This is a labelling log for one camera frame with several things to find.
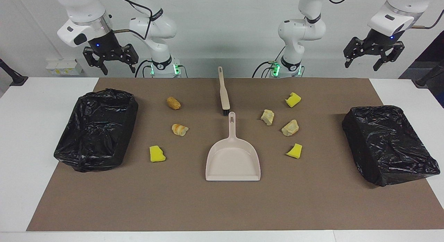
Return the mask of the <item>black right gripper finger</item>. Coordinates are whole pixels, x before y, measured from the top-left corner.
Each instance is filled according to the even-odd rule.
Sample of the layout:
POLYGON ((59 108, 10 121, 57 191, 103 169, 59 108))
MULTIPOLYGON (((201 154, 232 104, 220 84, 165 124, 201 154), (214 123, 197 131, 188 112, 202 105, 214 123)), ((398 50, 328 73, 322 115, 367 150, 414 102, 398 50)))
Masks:
POLYGON ((94 55, 93 49, 84 49, 83 55, 90 67, 100 68, 104 75, 108 75, 108 69, 104 65, 104 60, 101 57, 95 59, 95 57, 93 56, 94 55))
POLYGON ((129 66, 131 72, 135 74, 135 66, 139 62, 139 56, 132 44, 127 44, 126 46, 120 47, 120 62, 125 63, 129 66))

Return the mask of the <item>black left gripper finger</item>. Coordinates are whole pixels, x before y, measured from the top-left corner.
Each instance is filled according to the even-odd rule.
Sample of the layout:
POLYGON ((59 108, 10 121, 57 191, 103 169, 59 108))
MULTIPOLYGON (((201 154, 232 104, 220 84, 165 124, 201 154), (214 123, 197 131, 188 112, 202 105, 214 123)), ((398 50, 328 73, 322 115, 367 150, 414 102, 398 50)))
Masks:
POLYGON ((379 51, 380 58, 373 65, 373 70, 378 71, 379 68, 381 68, 381 66, 384 65, 385 63, 395 62, 398 59, 398 57, 401 55, 401 53, 404 51, 404 48, 405 46, 403 42, 396 42, 390 47, 382 48, 379 51))
POLYGON ((344 48, 343 54, 345 58, 345 68, 349 68, 354 59, 365 55, 363 43, 363 40, 353 37, 349 44, 347 44, 347 46, 344 48))

